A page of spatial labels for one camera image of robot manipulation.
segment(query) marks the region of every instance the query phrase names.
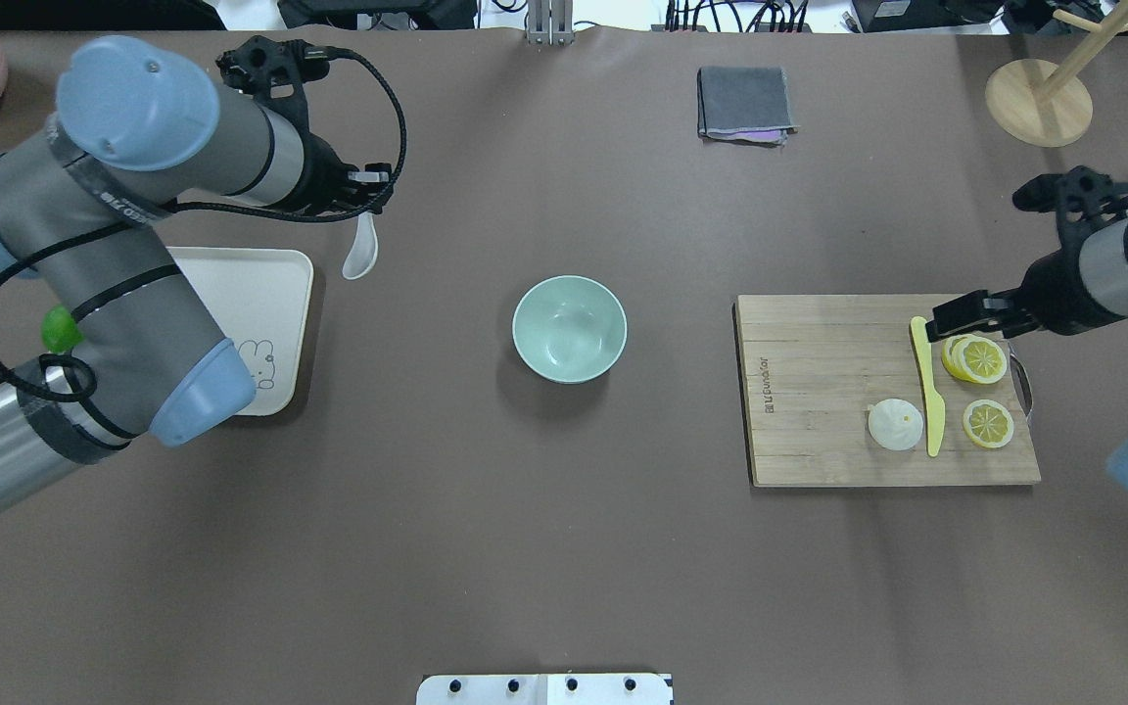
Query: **wooden base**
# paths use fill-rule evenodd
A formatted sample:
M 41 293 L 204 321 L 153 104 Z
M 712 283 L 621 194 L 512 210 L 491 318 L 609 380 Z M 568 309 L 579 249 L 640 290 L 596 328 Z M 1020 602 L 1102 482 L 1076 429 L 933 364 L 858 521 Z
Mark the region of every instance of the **wooden base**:
M 1057 65 L 1042 59 L 1004 63 L 986 80 L 986 107 L 998 126 L 1013 138 L 1038 147 L 1065 147 L 1077 142 L 1091 126 L 1091 92 L 1077 78 L 1043 103 L 1034 98 L 1036 86 Z

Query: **white tray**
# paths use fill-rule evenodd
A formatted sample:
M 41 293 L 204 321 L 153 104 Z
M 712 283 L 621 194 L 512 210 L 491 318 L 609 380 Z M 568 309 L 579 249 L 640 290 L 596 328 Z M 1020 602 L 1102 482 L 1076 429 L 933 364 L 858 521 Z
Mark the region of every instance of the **white tray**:
M 255 402 L 238 415 L 267 416 L 285 409 L 299 378 L 312 261 L 297 249 L 168 250 L 256 379 Z

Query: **lemon slice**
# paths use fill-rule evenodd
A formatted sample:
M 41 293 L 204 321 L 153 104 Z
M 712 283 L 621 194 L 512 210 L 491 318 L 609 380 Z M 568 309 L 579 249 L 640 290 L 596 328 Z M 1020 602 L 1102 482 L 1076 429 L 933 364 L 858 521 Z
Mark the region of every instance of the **lemon slice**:
M 954 335 L 943 344 L 943 367 L 963 381 L 995 384 L 1007 374 L 1007 355 L 988 337 Z
M 1013 439 L 1013 415 L 989 398 L 979 398 L 963 411 L 963 433 L 977 446 L 1003 448 Z
M 869 435 L 887 450 L 909 450 L 922 439 L 922 412 L 902 398 L 883 398 L 869 407 Z

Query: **mint green bowl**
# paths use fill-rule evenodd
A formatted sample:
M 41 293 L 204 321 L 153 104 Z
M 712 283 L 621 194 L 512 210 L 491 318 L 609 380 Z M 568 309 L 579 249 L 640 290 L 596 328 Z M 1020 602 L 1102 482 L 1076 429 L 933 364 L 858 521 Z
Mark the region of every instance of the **mint green bowl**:
M 594 280 L 550 277 L 515 305 L 511 340 L 525 364 L 546 379 L 589 381 L 608 371 L 626 349 L 626 310 Z

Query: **wooden stand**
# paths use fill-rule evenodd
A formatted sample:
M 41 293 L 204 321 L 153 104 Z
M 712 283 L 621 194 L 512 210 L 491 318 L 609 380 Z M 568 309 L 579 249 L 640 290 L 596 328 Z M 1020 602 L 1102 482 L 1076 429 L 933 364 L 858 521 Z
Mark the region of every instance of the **wooden stand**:
M 1021 142 L 1038 147 L 1065 147 L 1087 132 L 1093 106 L 1078 72 L 1111 37 L 1128 32 L 1128 0 L 1117 3 L 1101 24 L 1063 10 L 1052 17 L 1085 28 L 1091 35 L 1060 65 L 1042 59 L 1021 59 L 999 67 L 986 80 L 986 107 L 998 126 Z

